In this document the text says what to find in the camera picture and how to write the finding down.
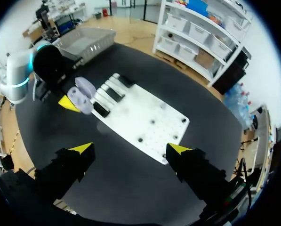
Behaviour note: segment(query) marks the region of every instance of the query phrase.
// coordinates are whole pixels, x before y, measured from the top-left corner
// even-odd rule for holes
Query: storage shelf
[[[194,69],[196,72],[198,72],[199,74],[201,74],[204,78],[206,78],[208,81],[212,81],[212,76],[209,73],[209,71],[207,69],[205,69],[204,67],[202,67],[201,65],[199,65],[198,63],[196,63],[195,61],[186,61],[183,58],[179,57],[177,54],[172,53],[167,51],[166,49],[160,47],[159,45],[156,48],[157,50],[164,52],[168,55],[170,55],[171,57],[181,61],[183,64],[191,67],[192,69]]]
[[[233,37],[228,31],[226,31],[223,27],[221,27],[220,25],[216,24],[215,22],[213,22],[212,20],[208,19],[207,17],[201,15],[200,13],[197,13],[189,8],[186,8],[186,7],[183,7],[183,6],[180,6],[178,4],[175,4],[175,3],[171,3],[171,2],[166,2],[165,3],[167,6],[171,6],[173,8],[177,8],[177,9],[180,9],[180,10],[183,10],[187,13],[190,13],[198,18],[200,18],[201,20],[204,20],[206,21],[207,23],[209,23],[210,25],[214,26],[215,28],[217,28],[220,32],[222,32],[224,35],[226,35],[228,38],[230,38],[234,43],[238,44],[239,45],[239,41],[236,40],[235,37]]]
[[[234,1],[233,2],[230,0],[218,0],[218,1],[223,3],[224,5],[226,5],[228,8],[230,8],[231,11],[236,13],[242,19],[245,19],[245,20],[248,20],[249,22],[251,22],[251,19],[249,18],[249,16],[247,14],[245,14],[245,12],[241,9],[241,7],[236,5],[234,3]]]
[[[192,42],[193,44],[195,44],[196,46],[200,47],[201,49],[205,50],[206,52],[208,52],[209,54],[211,54],[216,60],[218,60],[221,64],[226,65],[226,62],[221,59],[217,54],[215,54],[214,52],[212,52],[207,46],[205,46],[204,44],[198,42],[197,40],[193,39],[192,37],[188,36],[187,34],[177,31],[173,28],[170,28],[166,25],[162,26],[163,30],[166,30],[168,32],[174,33],[190,42]]]

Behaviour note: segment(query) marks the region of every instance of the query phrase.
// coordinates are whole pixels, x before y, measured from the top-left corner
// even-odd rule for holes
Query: yellow warning tape
[[[15,139],[14,139],[14,142],[13,142],[13,145],[12,145],[12,148],[10,149],[9,153],[12,154],[13,150],[14,150],[14,147],[15,147],[15,143],[16,143],[16,140],[17,140],[17,137],[20,133],[20,130],[18,130],[18,132],[16,133],[16,136],[15,136]]]

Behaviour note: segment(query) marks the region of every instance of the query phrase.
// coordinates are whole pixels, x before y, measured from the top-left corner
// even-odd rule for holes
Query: white wall
[[[41,0],[21,0],[17,2],[0,22],[0,61],[6,64],[6,53],[15,53],[27,49],[28,38],[22,33],[36,19],[35,11],[41,6]]]
[[[255,16],[245,37],[244,46],[252,55],[246,75],[240,80],[250,92],[250,110],[261,104],[269,109],[271,123],[281,126],[281,60],[269,32]]]

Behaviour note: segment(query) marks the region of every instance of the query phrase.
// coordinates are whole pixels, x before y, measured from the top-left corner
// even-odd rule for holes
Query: black table
[[[96,88],[113,73],[124,74],[190,119],[180,143],[207,153],[230,179],[238,156],[241,125],[208,90],[172,66],[140,51],[115,44],[76,71]],[[41,169],[62,147],[94,142],[96,160],[83,180],[63,200],[80,215],[114,223],[184,226],[198,219],[205,206],[169,165],[162,165],[119,135],[100,127],[94,115],[66,110],[50,95],[33,102],[31,90],[16,107],[25,148]]]

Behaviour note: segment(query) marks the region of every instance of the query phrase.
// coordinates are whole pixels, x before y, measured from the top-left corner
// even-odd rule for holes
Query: cardboard box
[[[194,60],[205,69],[209,69],[212,67],[215,58],[206,51],[199,49],[199,53]]]

